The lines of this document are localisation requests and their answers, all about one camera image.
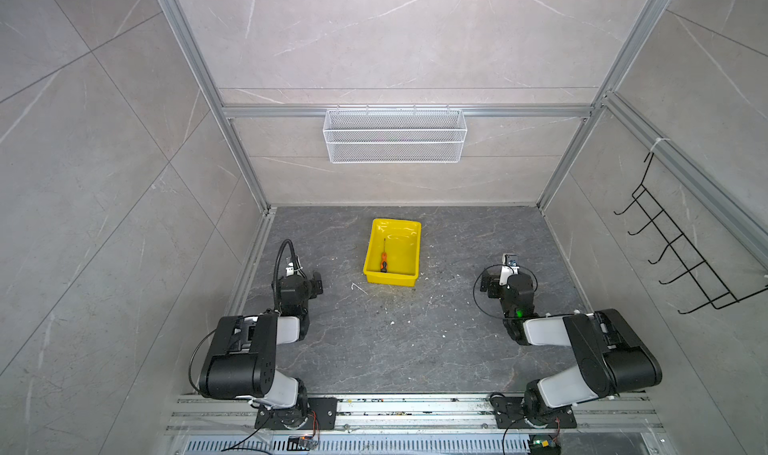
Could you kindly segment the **orange black screwdriver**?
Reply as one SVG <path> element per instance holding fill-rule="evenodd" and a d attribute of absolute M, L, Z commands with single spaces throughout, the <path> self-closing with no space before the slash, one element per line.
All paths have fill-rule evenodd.
<path fill-rule="evenodd" d="M 386 251 L 387 246 L 387 238 L 384 237 L 382 242 L 382 251 L 381 251 L 381 257 L 380 257 L 380 272 L 381 273 L 387 273 L 388 272 L 388 254 Z"/>

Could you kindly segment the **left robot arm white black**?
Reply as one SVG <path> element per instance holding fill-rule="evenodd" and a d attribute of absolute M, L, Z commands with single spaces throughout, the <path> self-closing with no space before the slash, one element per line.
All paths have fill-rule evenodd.
<path fill-rule="evenodd" d="M 319 272 L 294 273 L 273 282 L 275 308 L 253 316 L 226 316 L 212 341 L 197 382 L 198 392 L 216 400 L 248 400 L 271 410 L 309 409 L 306 387 L 277 369 L 277 347 L 303 340 L 309 330 L 309 301 L 323 293 Z"/>

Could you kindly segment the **yellow plastic bin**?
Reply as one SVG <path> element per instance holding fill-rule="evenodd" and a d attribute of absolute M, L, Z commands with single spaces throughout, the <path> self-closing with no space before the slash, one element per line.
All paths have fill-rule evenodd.
<path fill-rule="evenodd" d="M 376 218 L 372 222 L 363 274 L 371 284 L 412 288 L 420 275 L 422 224 Z M 388 272 L 380 272 L 382 242 L 387 238 Z"/>

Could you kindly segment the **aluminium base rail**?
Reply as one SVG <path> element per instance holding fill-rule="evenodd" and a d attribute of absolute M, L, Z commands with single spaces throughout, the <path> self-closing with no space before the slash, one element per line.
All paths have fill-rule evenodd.
<path fill-rule="evenodd" d="M 245 403 L 181 396 L 158 454 L 672 454 L 643 392 L 569 408 L 544 427 L 516 396 L 323 394 L 296 430 Z"/>

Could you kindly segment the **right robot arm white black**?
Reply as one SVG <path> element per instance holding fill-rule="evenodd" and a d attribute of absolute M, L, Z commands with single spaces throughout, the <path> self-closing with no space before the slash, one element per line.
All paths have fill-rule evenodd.
<path fill-rule="evenodd" d="M 661 383 L 661 365 L 617 310 L 540 315 L 537 290 L 537 277 L 514 254 L 484 268 L 473 284 L 474 293 L 499 302 L 502 313 L 494 318 L 515 343 L 569 348 L 575 359 L 573 366 L 528 383 L 517 415 L 511 412 L 511 398 L 490 395 L 501 418 L 509 417 L 511 425 L 547 428 L 562 422 L 576 404 Z"/>

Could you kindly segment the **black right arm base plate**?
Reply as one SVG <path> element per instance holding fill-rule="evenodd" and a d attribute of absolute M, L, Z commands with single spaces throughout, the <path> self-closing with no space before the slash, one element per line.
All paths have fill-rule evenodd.
<path fill-rule="evenodd" d="M 488 398 L 499 429 L 575 429 L 577 422 L 570 406 L 552 409 L 521 396 L 499 393 Z"/>

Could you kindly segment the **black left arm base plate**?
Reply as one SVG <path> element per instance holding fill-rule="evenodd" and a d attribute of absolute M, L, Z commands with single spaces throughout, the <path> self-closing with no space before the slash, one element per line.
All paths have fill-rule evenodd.
<path fill-rule="evenodd" d="M 334 397 L 300 399 L 291 408 L 275 409 L 258 405 L 254 428 L 270 430 L 332 430 L 339 400 Z"/>

